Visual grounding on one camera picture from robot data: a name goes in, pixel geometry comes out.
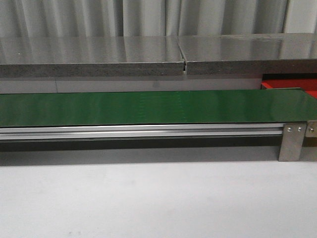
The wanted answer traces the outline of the steel conveyor support bracket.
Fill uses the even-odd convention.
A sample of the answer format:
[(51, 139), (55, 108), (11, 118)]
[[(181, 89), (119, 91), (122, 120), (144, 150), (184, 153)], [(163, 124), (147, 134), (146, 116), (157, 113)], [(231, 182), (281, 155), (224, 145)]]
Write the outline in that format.
[(280, 162), (299, 161), (306, 128), (306, 123), (285, 124), (278, 158)]

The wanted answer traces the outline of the white pleated curtain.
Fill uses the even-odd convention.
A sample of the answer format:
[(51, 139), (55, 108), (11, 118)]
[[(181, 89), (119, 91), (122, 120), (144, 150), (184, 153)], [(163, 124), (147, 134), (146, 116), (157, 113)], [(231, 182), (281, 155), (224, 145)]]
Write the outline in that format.
[(3, 0), (2, 37), (315, 33), (314, 0)]

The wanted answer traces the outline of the grey stone countertop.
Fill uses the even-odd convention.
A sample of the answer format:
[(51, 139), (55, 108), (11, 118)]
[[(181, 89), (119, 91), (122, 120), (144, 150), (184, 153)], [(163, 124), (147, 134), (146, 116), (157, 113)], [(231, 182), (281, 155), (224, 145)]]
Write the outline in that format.
[(260, 89), (268, 79), (317, 79), (316, 35), (0, 40), (3, 94)]

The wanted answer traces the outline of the red plastic tray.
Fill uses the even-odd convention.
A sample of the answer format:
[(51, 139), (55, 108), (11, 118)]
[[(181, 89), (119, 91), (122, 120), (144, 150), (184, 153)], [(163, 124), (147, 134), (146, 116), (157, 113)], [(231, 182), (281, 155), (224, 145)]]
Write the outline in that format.
[(300, 88), (307, 94), (317, 98), (316, 79), (268, 79), (261, 83), (262, 89)]

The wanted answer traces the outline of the green conveyor belt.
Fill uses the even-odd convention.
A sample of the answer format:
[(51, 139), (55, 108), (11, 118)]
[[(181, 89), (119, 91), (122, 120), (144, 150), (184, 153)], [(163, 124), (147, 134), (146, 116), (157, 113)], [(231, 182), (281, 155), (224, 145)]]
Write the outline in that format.
[(297, 89), (2, 94), (1, 127), (302, 122), (317, 101)]

